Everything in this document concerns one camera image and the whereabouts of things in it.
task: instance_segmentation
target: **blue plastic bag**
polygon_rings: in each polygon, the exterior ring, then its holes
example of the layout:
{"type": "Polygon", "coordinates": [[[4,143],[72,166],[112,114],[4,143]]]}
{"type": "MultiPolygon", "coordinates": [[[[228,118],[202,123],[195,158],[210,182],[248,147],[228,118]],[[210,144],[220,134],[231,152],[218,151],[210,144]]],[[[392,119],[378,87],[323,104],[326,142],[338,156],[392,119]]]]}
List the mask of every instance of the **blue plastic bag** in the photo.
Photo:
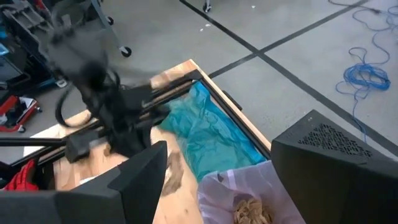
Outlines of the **blue plastic bag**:
{"type": "Polygon", "coordinates": [[[200,83],[188,96],[169,103],[171,112],[160,128],[177,136],[178,145],[197,181],[213,171],[225,171],[265,161],[251,141],[212,101],[200,83]]]}

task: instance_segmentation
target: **gray floor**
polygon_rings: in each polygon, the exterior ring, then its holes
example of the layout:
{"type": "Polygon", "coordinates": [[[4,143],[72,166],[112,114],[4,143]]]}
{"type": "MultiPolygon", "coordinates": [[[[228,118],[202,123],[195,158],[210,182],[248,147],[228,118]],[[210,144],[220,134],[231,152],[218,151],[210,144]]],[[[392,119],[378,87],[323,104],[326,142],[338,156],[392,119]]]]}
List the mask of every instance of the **gray floor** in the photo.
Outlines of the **gray floor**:
{"type": "MultiPolygon", "coordinates": [[[[187,2],[201,11],[202,0],[187,2]]],[[[353,4],[356,0],[341,2],[353,4]]],[[[396,4],[396,0],[372,0],[365,5],[386,10],[396,4]]],[[[208,16],[216,23],[207,21],[177,0],[105,1],[103,8],[115,20],[115,31],[133,51],[132,57],[122,58],[118,50],[107,43],[111,61],[121,71],[123,80],[133,83],[148,79],[192,58],[207,74],[217,75],[214,78],[216,84],[243,106],[244,113],[268,139],[278,136],[312,109],[363,139],[363,134],[335,108],[327,107],[324,101],[299,88],[280,69],[266,63],[258,52],[251,55],[251,50],[267,47],[345,7],[331,5],[327,0],[213,0],[212,5],[208,16]],[[217,24],[243,39],[243,44],[217,24]],[[247,57],[250,60],[233,63],[247,55],[251,55],[247,57]]],[[[357,10],[332,16],[332,20],[317,24],[320,26],[301,32],[303,34],[265,53],[348,113],[352,112],[353,98],[335,91],[335,84],[343,79],[344,70],[358,62],[348,55],[348,50],[355,46],[366,47],[369,61],[385,57],[371,44],[373,32],[351,17],[357,10]]],[[[372,14],[364,14],[361,18],[375,28],[385,25],[372,14]]],[[[394,76],[397,71],[397,35],[385,32],[378,39],[391,55],[390,62],[382,68],[389,74],[392,85],[384,92],[373,91],[360,102],[356,116],[386,141],[398,144],[398,118],[395,116],[398,103],[394,101],[398,94],[394,76]]],[[[45,112],[31,120],[23,136],[31,136],[55,124],[53,104],[62,91],[53,90],[39,97],[45,112]]],[[[78,93],[73,93],[66,102],[64,114],[72,116],[83,109],[78,93]]],[[[367,140],[372,147],[396,158],[386,150],[389,147],[385,141],[372,139],[372,136],[367,140]]],[[[21,156],[22,149],[19,148],[0,152],[0,159],[5,162],[21,156]]]]}

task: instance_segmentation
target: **wooden board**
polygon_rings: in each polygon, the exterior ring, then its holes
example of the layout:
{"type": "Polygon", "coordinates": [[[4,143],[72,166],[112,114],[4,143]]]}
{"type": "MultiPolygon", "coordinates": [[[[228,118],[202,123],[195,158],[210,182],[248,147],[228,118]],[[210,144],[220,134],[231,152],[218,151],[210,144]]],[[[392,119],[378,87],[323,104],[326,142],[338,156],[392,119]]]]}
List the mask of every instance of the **wooden board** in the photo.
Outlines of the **wooden board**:
{"type": "MultiPolygon", "coordinates": [[[[228,104],[230,108],[235,110],[236,114],[249,126],[255,135],[264,143],[267,148],[271,148],[270,142],[257,130],[257,128],[242,114],[240,110],[233,104],[233,102],[214,84],[214,82],[207,77],[206,74],[195,64],[193,60],[188,60],[180,65],[177,65],[170,70],[163,72],[160,75],[151,79],[151,84],[154,88],[160,88],[168,84],[168,82],[179,78],[192,70],[198,69],[203,78],[209,83],[219,94],[222,99],[228,104]]],[[[68,119],[68,123],[78,124],[88,116],[88,112],[84,111],[76,116],[68,119]]],[[[76,130],[65,129],[59,125],[55,125],[33,137],[64,137],[76,130]]],[[[189,166],[185,162],[180,153],[180,148],[177,140],[172,133],[152,128],[151,141],[157,142],[159,140],[166,140],[168,147],[168,155],[176,156],[176,163],[172,164],[166,171],[166,179],[163,196],[159,199],[159,204],[155,213],[154,223],[158,224],[183,224],[183,223],[203,223],[200,211],[197,205],[197,182],[195,176],[192,174],[189,166]]],[[[24,155],[38,150],[39,147],[26,147],[24,155]]],[[[56,180],[56,188],[58,190],[70,190],[81,184],[81,181],[89,177],[100,175],[114,166],[126,160],[125,157],[118,154],[107,153],[108,145],[102,144],[95,147],[87,159],[81,160],[74,164],[69,164],[65,158],[60,159],[54,163],[54,173],[56,180]]]]}

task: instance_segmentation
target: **caster wheel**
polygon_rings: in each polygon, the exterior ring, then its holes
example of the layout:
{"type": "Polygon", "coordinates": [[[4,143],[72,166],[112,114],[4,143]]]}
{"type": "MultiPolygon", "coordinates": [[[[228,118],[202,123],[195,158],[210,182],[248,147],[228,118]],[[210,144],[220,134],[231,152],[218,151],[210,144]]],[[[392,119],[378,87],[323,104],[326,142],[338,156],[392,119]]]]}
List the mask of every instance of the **caster wheel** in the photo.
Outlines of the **caster wheel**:
{"type": "Polygon", "coordinates": [[[210,10],[211,10],[211,5],[209,4],[209,5],[207,5],[207,3],[205,3],[204,5],[203,5],[203,12],[205,12],[205,13],[207,13],[207,12],[210,12],[210,10]]]}
{"type": "Polygon", "coordinates": [[[121,47],[120,51],[122,52],[122,55],[124,57],[130,57],[131,56],[131,49],[129,47],[121,47]]]}
{"type": "Polygon", "coordinates": [[[26,128],[23,127],[23,126],[20,126],[19,129],[18,129],[19,133],[24,133],[25,131],[26,131],[26,128]]]}
{"type": "Polygon", "coordinates": [[[113,24],[114,24],[114,20],[112,19],[112,17],[107,16],[107,17],[106,17],[106,20],[108,21],[108,24],[109,24],[109,25],[113,25],[113,24]]]}
{"type": "Polygon", "coordinates": [[[55,82],[55,84],[57,84],[59,88],[63,88],[68,85],[68,82],[66,80],[58,80],[55,82]]]}

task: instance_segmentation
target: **plastic bag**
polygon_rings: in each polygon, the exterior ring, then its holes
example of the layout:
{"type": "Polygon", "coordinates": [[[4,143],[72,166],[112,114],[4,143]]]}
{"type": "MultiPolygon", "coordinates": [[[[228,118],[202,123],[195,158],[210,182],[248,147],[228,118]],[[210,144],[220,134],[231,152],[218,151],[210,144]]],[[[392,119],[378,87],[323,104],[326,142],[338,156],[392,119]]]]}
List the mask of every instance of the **plastic bag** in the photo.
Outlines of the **plastic bag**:
{"type": "Polygon", "coordinates": [[[280,182],[271,161],[241,169],[213,172],[198,186],[198,202],[205,224],[234,223],[241,200],[261,200],[273,211],[272,224],[305,224],[280,182]]]}
{"type": "Polygon", "coordinates": [[[191,87],[188,96],[171,101],[169,106],[171,112],[160,128],[177,136],[198,182],[210,172],[265,161],[231,118],[211,101],[200,82],[191,87]]]}

